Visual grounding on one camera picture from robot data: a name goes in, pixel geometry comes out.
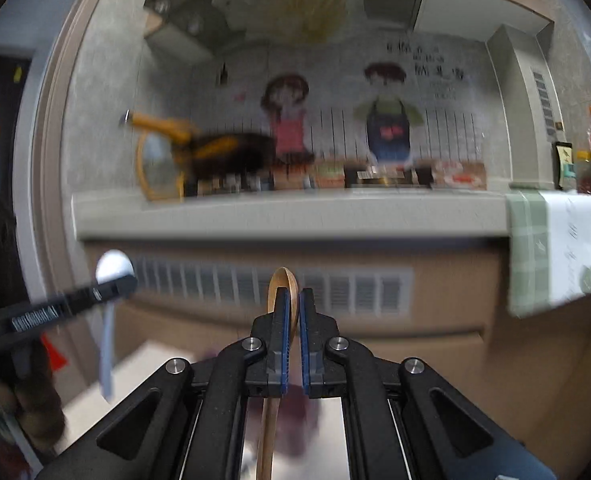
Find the white tablecloth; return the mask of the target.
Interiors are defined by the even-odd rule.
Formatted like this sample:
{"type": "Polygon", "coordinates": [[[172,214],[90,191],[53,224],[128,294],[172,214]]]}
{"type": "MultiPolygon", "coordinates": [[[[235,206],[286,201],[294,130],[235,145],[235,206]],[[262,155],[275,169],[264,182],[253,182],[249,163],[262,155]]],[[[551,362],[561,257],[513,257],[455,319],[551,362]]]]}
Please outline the white tablecloth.
{"type": "Polygon", "coordinates": [[[113,367],[113,396],[110,401],[105,400],[99,384],[95,382],[64,406],[66,426],[63,437],[56,445],[56,452],[61,454],[69,448],[169,359],[185,358],[193,363],[211,358],[216,353],[215,349],[198,353],[147,340],[113,367]]]}

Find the yellow-rimmed glass lid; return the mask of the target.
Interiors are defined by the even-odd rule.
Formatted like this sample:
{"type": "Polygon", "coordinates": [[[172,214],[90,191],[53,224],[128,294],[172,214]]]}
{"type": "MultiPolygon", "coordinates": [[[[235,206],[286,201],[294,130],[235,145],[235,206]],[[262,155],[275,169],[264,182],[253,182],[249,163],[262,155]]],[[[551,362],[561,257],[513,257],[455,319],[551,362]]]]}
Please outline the yellow-rimmed glass lid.
{"type": "Polygon", "coordinates": [[[158,133],[139,134],[135,170],[139,188],[149,202],[184,198],[184,173],[173,159],[172,143],[158,133]]]}

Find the cartoon couple wall sticker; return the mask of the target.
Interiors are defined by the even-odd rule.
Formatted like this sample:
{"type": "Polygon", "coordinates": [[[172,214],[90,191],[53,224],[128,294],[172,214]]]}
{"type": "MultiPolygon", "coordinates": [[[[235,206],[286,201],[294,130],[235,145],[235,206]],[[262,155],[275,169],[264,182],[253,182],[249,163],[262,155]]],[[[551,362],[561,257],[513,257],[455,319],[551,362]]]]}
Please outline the cartoon couple wall sticker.
{"type": "Polygon", "coordinates": [[[302,60],[260,98],[279,162],[477,159],[478,115],[457,101],[466,73],[436,44],[406,37],[302,60]]]}

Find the yellow-handled black wok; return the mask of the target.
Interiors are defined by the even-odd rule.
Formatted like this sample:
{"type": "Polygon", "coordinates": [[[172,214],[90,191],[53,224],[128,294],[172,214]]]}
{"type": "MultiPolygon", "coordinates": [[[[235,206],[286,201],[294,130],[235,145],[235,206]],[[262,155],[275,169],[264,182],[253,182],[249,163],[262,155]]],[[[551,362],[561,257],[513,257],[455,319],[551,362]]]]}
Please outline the yellow-handled black wok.
{"type": "Polygon", "coordinates": [[[158,118],[126,110],[120,123],[137,129],[135,168],[146,182],[144,148],[146,137],[156,134],[169,145],[170,161],[177,174],[196,180],[227,174],[255,174],[269,167],[276,155],[276,140],[261,132],[223,132],[203,134],[186,119],[158,118]]]}

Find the range hood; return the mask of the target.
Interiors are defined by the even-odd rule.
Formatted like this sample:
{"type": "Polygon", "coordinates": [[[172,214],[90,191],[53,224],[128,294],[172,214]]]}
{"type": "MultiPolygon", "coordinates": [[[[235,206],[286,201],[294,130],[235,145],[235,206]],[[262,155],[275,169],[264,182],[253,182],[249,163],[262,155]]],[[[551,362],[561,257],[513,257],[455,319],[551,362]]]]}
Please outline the range hood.
{"type": "Polygon", "coordinates": [[[149,37],[202,61],[253,44],[317,47],[369,29],[413,27],[421,0],[144,0],[149,37]]]}

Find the maroon utensil holder box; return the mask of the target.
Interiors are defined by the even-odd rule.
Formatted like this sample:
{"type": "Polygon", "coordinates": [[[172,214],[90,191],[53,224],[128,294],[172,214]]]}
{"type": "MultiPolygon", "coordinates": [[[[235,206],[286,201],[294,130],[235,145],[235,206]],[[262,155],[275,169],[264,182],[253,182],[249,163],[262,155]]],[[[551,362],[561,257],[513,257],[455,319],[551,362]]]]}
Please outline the maroon utensil holder box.
{"type": "Polygon", "coordinates": [[[240,467],[243,448],[255,458],[301,467],[319,439],[320,408],[303,388],[302,359],[291,356],[286,393],[281,398],[251,396],[246,373],[261,367],[263,354],[248,353],[237,342],[214,359],[194,440],[210,452],[221,452],[226,465],[240,467]]]}

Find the brown wooden spoon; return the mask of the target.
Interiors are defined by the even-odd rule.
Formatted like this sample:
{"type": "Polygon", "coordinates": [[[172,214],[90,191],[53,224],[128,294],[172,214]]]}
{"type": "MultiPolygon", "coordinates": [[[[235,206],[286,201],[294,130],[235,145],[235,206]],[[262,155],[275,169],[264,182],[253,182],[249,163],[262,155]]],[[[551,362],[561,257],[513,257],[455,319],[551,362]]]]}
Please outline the brown wooden spoon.
{"type": "Polygon", "coordinates": [[[269,281],[267,312],[274,315],[281,330],[278,336],[279,348],[274,352],[279,388],[277,396],[270,396],[263,402],[262,422],[257,441],[256,479],[271,478],[279,408],[281,399],[288,390],[290,350],[299,322],[299,284],[293,272],[285,266],[274,271],[269,281]]]}

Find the green checked tea towel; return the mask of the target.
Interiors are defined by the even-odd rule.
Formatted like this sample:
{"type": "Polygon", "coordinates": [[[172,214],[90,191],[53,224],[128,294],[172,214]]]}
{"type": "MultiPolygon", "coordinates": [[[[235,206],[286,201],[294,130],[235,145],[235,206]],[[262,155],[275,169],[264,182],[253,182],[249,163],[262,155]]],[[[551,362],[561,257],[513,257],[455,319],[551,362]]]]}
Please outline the green checked tea towel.
{"type": "Polygon", "coordinates": [[[591,195],[512,192],[508,312],[527,318],[591,294],[591,195]]]}

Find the grey ventilation grille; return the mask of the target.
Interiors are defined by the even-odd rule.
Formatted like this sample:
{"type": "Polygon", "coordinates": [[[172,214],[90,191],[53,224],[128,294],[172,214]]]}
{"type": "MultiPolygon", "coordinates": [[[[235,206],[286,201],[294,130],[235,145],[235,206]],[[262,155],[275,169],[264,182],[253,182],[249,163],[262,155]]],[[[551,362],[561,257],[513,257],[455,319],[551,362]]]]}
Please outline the grey ventilation grille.
{"type": "Polygon", "coordinates": [[[139,289],[190,307],[262,311],[279,289],[312,289],[316,308],[340,316],[410,315],[415,272],[409,266],[292,266],[215,263],[153,256],[132,258],[139,289]]]}

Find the grey stone countertop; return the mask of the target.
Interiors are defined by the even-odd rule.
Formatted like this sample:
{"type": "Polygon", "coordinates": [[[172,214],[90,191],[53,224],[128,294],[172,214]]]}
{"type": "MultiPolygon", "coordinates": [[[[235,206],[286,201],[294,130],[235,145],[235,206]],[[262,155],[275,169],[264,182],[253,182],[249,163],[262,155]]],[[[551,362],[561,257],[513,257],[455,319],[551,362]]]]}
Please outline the grey stone countertop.
{"type": "Polygon", "coordinates": [[[526,195],[453,190],[268,192],[149,202],[136,190],[76,193],[76,240],[401,240],[510,233],[526,195]]]}

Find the light blue plastic spoon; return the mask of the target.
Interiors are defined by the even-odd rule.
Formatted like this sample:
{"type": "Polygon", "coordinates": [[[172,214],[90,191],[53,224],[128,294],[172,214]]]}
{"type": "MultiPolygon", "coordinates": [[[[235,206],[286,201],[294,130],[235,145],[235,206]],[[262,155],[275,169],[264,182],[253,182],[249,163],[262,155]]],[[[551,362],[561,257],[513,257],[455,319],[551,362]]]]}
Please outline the light blue plastic spoon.
{"type": "MultiPolygon", "coordinates": [[[[135,274],[129,258],[120,250],[105,252],[96,266],[96,281],[99,285],[120,278],[126,274],[135,274]]],[[[99,385],[102,398],[106,402],[113,400],[113,359],[115,301],[108,301],[103,307],[102,336],[99,350],[99,385]]]]}

